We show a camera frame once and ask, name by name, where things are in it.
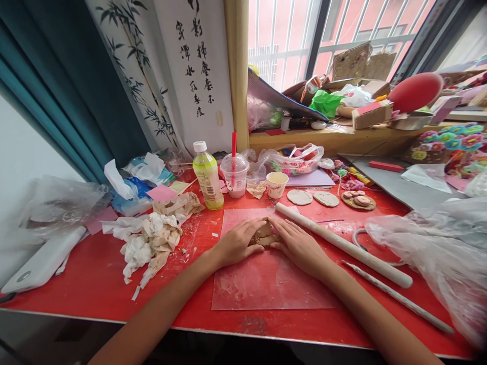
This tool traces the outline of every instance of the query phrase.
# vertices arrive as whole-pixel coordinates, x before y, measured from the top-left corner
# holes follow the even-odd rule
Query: plastic bottle
[[[223,194],[218,178],[217,161],[206,152],[205,141],[193,143],[193,148],[197,153],[193,160],[193,170],[203,191],[204,203],[208,209],[220,209],[223,206]]]

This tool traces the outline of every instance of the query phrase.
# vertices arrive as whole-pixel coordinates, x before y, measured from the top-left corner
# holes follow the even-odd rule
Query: white rolling pin
[[[385,276],[387,279],[398,284],[400,287],[409,288],[412,285],[412,277],[399,271],[395,267],[386,264],[381,259],[378,259],[374,255],[362,250],[361,248],[355,246],[346,239],[334,234],[333,232],[327,230],[325,227],[313,222],[312,220],[301,215],[299,212],[292,210],[281,203],[275,205],[275,209],[281,212],[288,218],[291,218],[295,222],[301,224],[303,227],[308,228],[310,231],[315,232],[320,237],[323,237],[331,244],[335,245],[342,251],[345,251],[350,256],[356,258],[362,264],[366,264],[369,268],[374,269],[379,274]]]
[[[344,264],[349,266],[353,271],[355,271],[357,274],[365,278],[367,281],[371,282],[375,286],[377,286],[380,290],[383,292],[389,294],[392,298],[397,300],[399,303],[404,305],[405,307],[409,308],[412,310],[414,313],[416,313],[418,316],[421,318],[424,318],[427,320],[429,323],[434,325],[436,328],[442,330],[445,333],[453,333],[455,332],[453,328],[451,328],[448,324],[443,322],[441,319],[436,318],[433,314],[425,311],[423,308],[421,308],[419,305],[415,304],[414,302],[410,301],[408,298],[400,295],[397,291],[394,289],[388,287],[385,285],[382,281],[377,280],[374,278],[372,275],[367,274],[365,271],[363,271],[361,268],[359,268],[356,265],[349,264],[347,261],[342,261]]]

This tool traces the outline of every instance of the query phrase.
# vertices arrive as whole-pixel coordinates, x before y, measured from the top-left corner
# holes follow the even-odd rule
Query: plastic cup
[[[247,171],[250,164],[247,159],[241,154],[235,156],[235,171],[232,171],[232,154],[226,155],[220,164],[220,170],[225,177],[225,184],[227,185],[228,195],[231,198],[241,198],[245,195],[247,183]]]
[[[267,194],[271,199],[279,199],[283,196],[284,188],[288,183],[289,176],[282,172],[271,172],[266,176]]]

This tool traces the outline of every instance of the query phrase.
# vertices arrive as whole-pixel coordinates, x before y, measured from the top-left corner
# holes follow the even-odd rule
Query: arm
[[[442,362],[391,313],[374,299],[343,268],[324,253],[318,243],[298,225],[271,219],[285,243],[281,250],[292,262],[328,286],[369,334],[389,364],[442,364]]]
[[[144,362],[186,302],[211,274],[264,250],[261,245],[248,247],[250,238],[264,224],[260,218],[240,222],[166,285],[97,352],[89,365],[135,365]]]

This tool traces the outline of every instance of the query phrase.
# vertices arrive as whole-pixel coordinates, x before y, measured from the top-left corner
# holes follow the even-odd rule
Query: window
[[[391,77],[435,1],[324,0],[329,7],[318,35],[322,0],[250,0],[249,63],[283,91],[305,80],[315,37],[320,44],[316,57],[309,60],[313,75],[329,74],[335,54],[371,40],[373,54],[397,52]]]

